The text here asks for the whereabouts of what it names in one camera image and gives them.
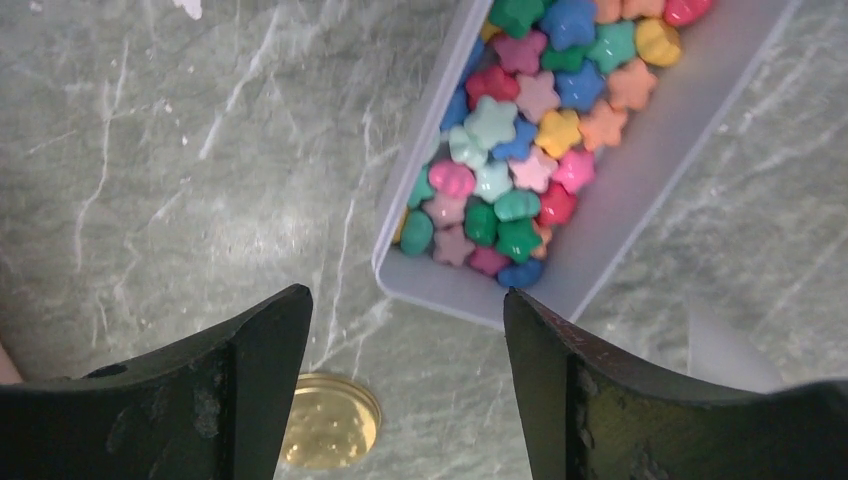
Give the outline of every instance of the mint green star bead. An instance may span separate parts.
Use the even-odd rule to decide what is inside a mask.
[[[515,117],[518,107],[512,102],[498,102],[483,95],[477,108],[465,119],[468,136],[484,150],[491,150],[499,143],[515,140]]]
[[[626,20],[598,25],[595,31],[598,38],[586,53],[586,58],[594,61],[598,70],[604,75],[636,56],[633,22]]]
[[[415,179],[415,186],[412,187],[412,193],[409,194],[409,201],[406,206],[409,208],[418,208],[421,202],[433,198],[436,191],[430,186],[430,181],[427,180],[427,171],[429,166],[424,165],[421,172],[418,173],[418,178]]]

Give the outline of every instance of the white plastic tray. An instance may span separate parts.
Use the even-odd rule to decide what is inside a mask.
[[[683,60],[660,75],[648,108],[632,115],[624,142],[606,149],[577,213],[556,230],[542,280],[528,292],[576,321],[653,212],[747,84],[799,0],[715,0],[683,33]],[[409,133],[380,199],[372,256],[390,296],[503,329],[505,290],[468,268],[410,258],[390,248],[438,125],[488,13],[490,0],[463,0],[413,112]]]

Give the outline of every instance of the gold jar lid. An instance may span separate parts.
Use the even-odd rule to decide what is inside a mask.
[[[302,374],[280,458],[305,468],[346,467],[371,451],[381,421],[377,399],[361,385],[338,375]]]

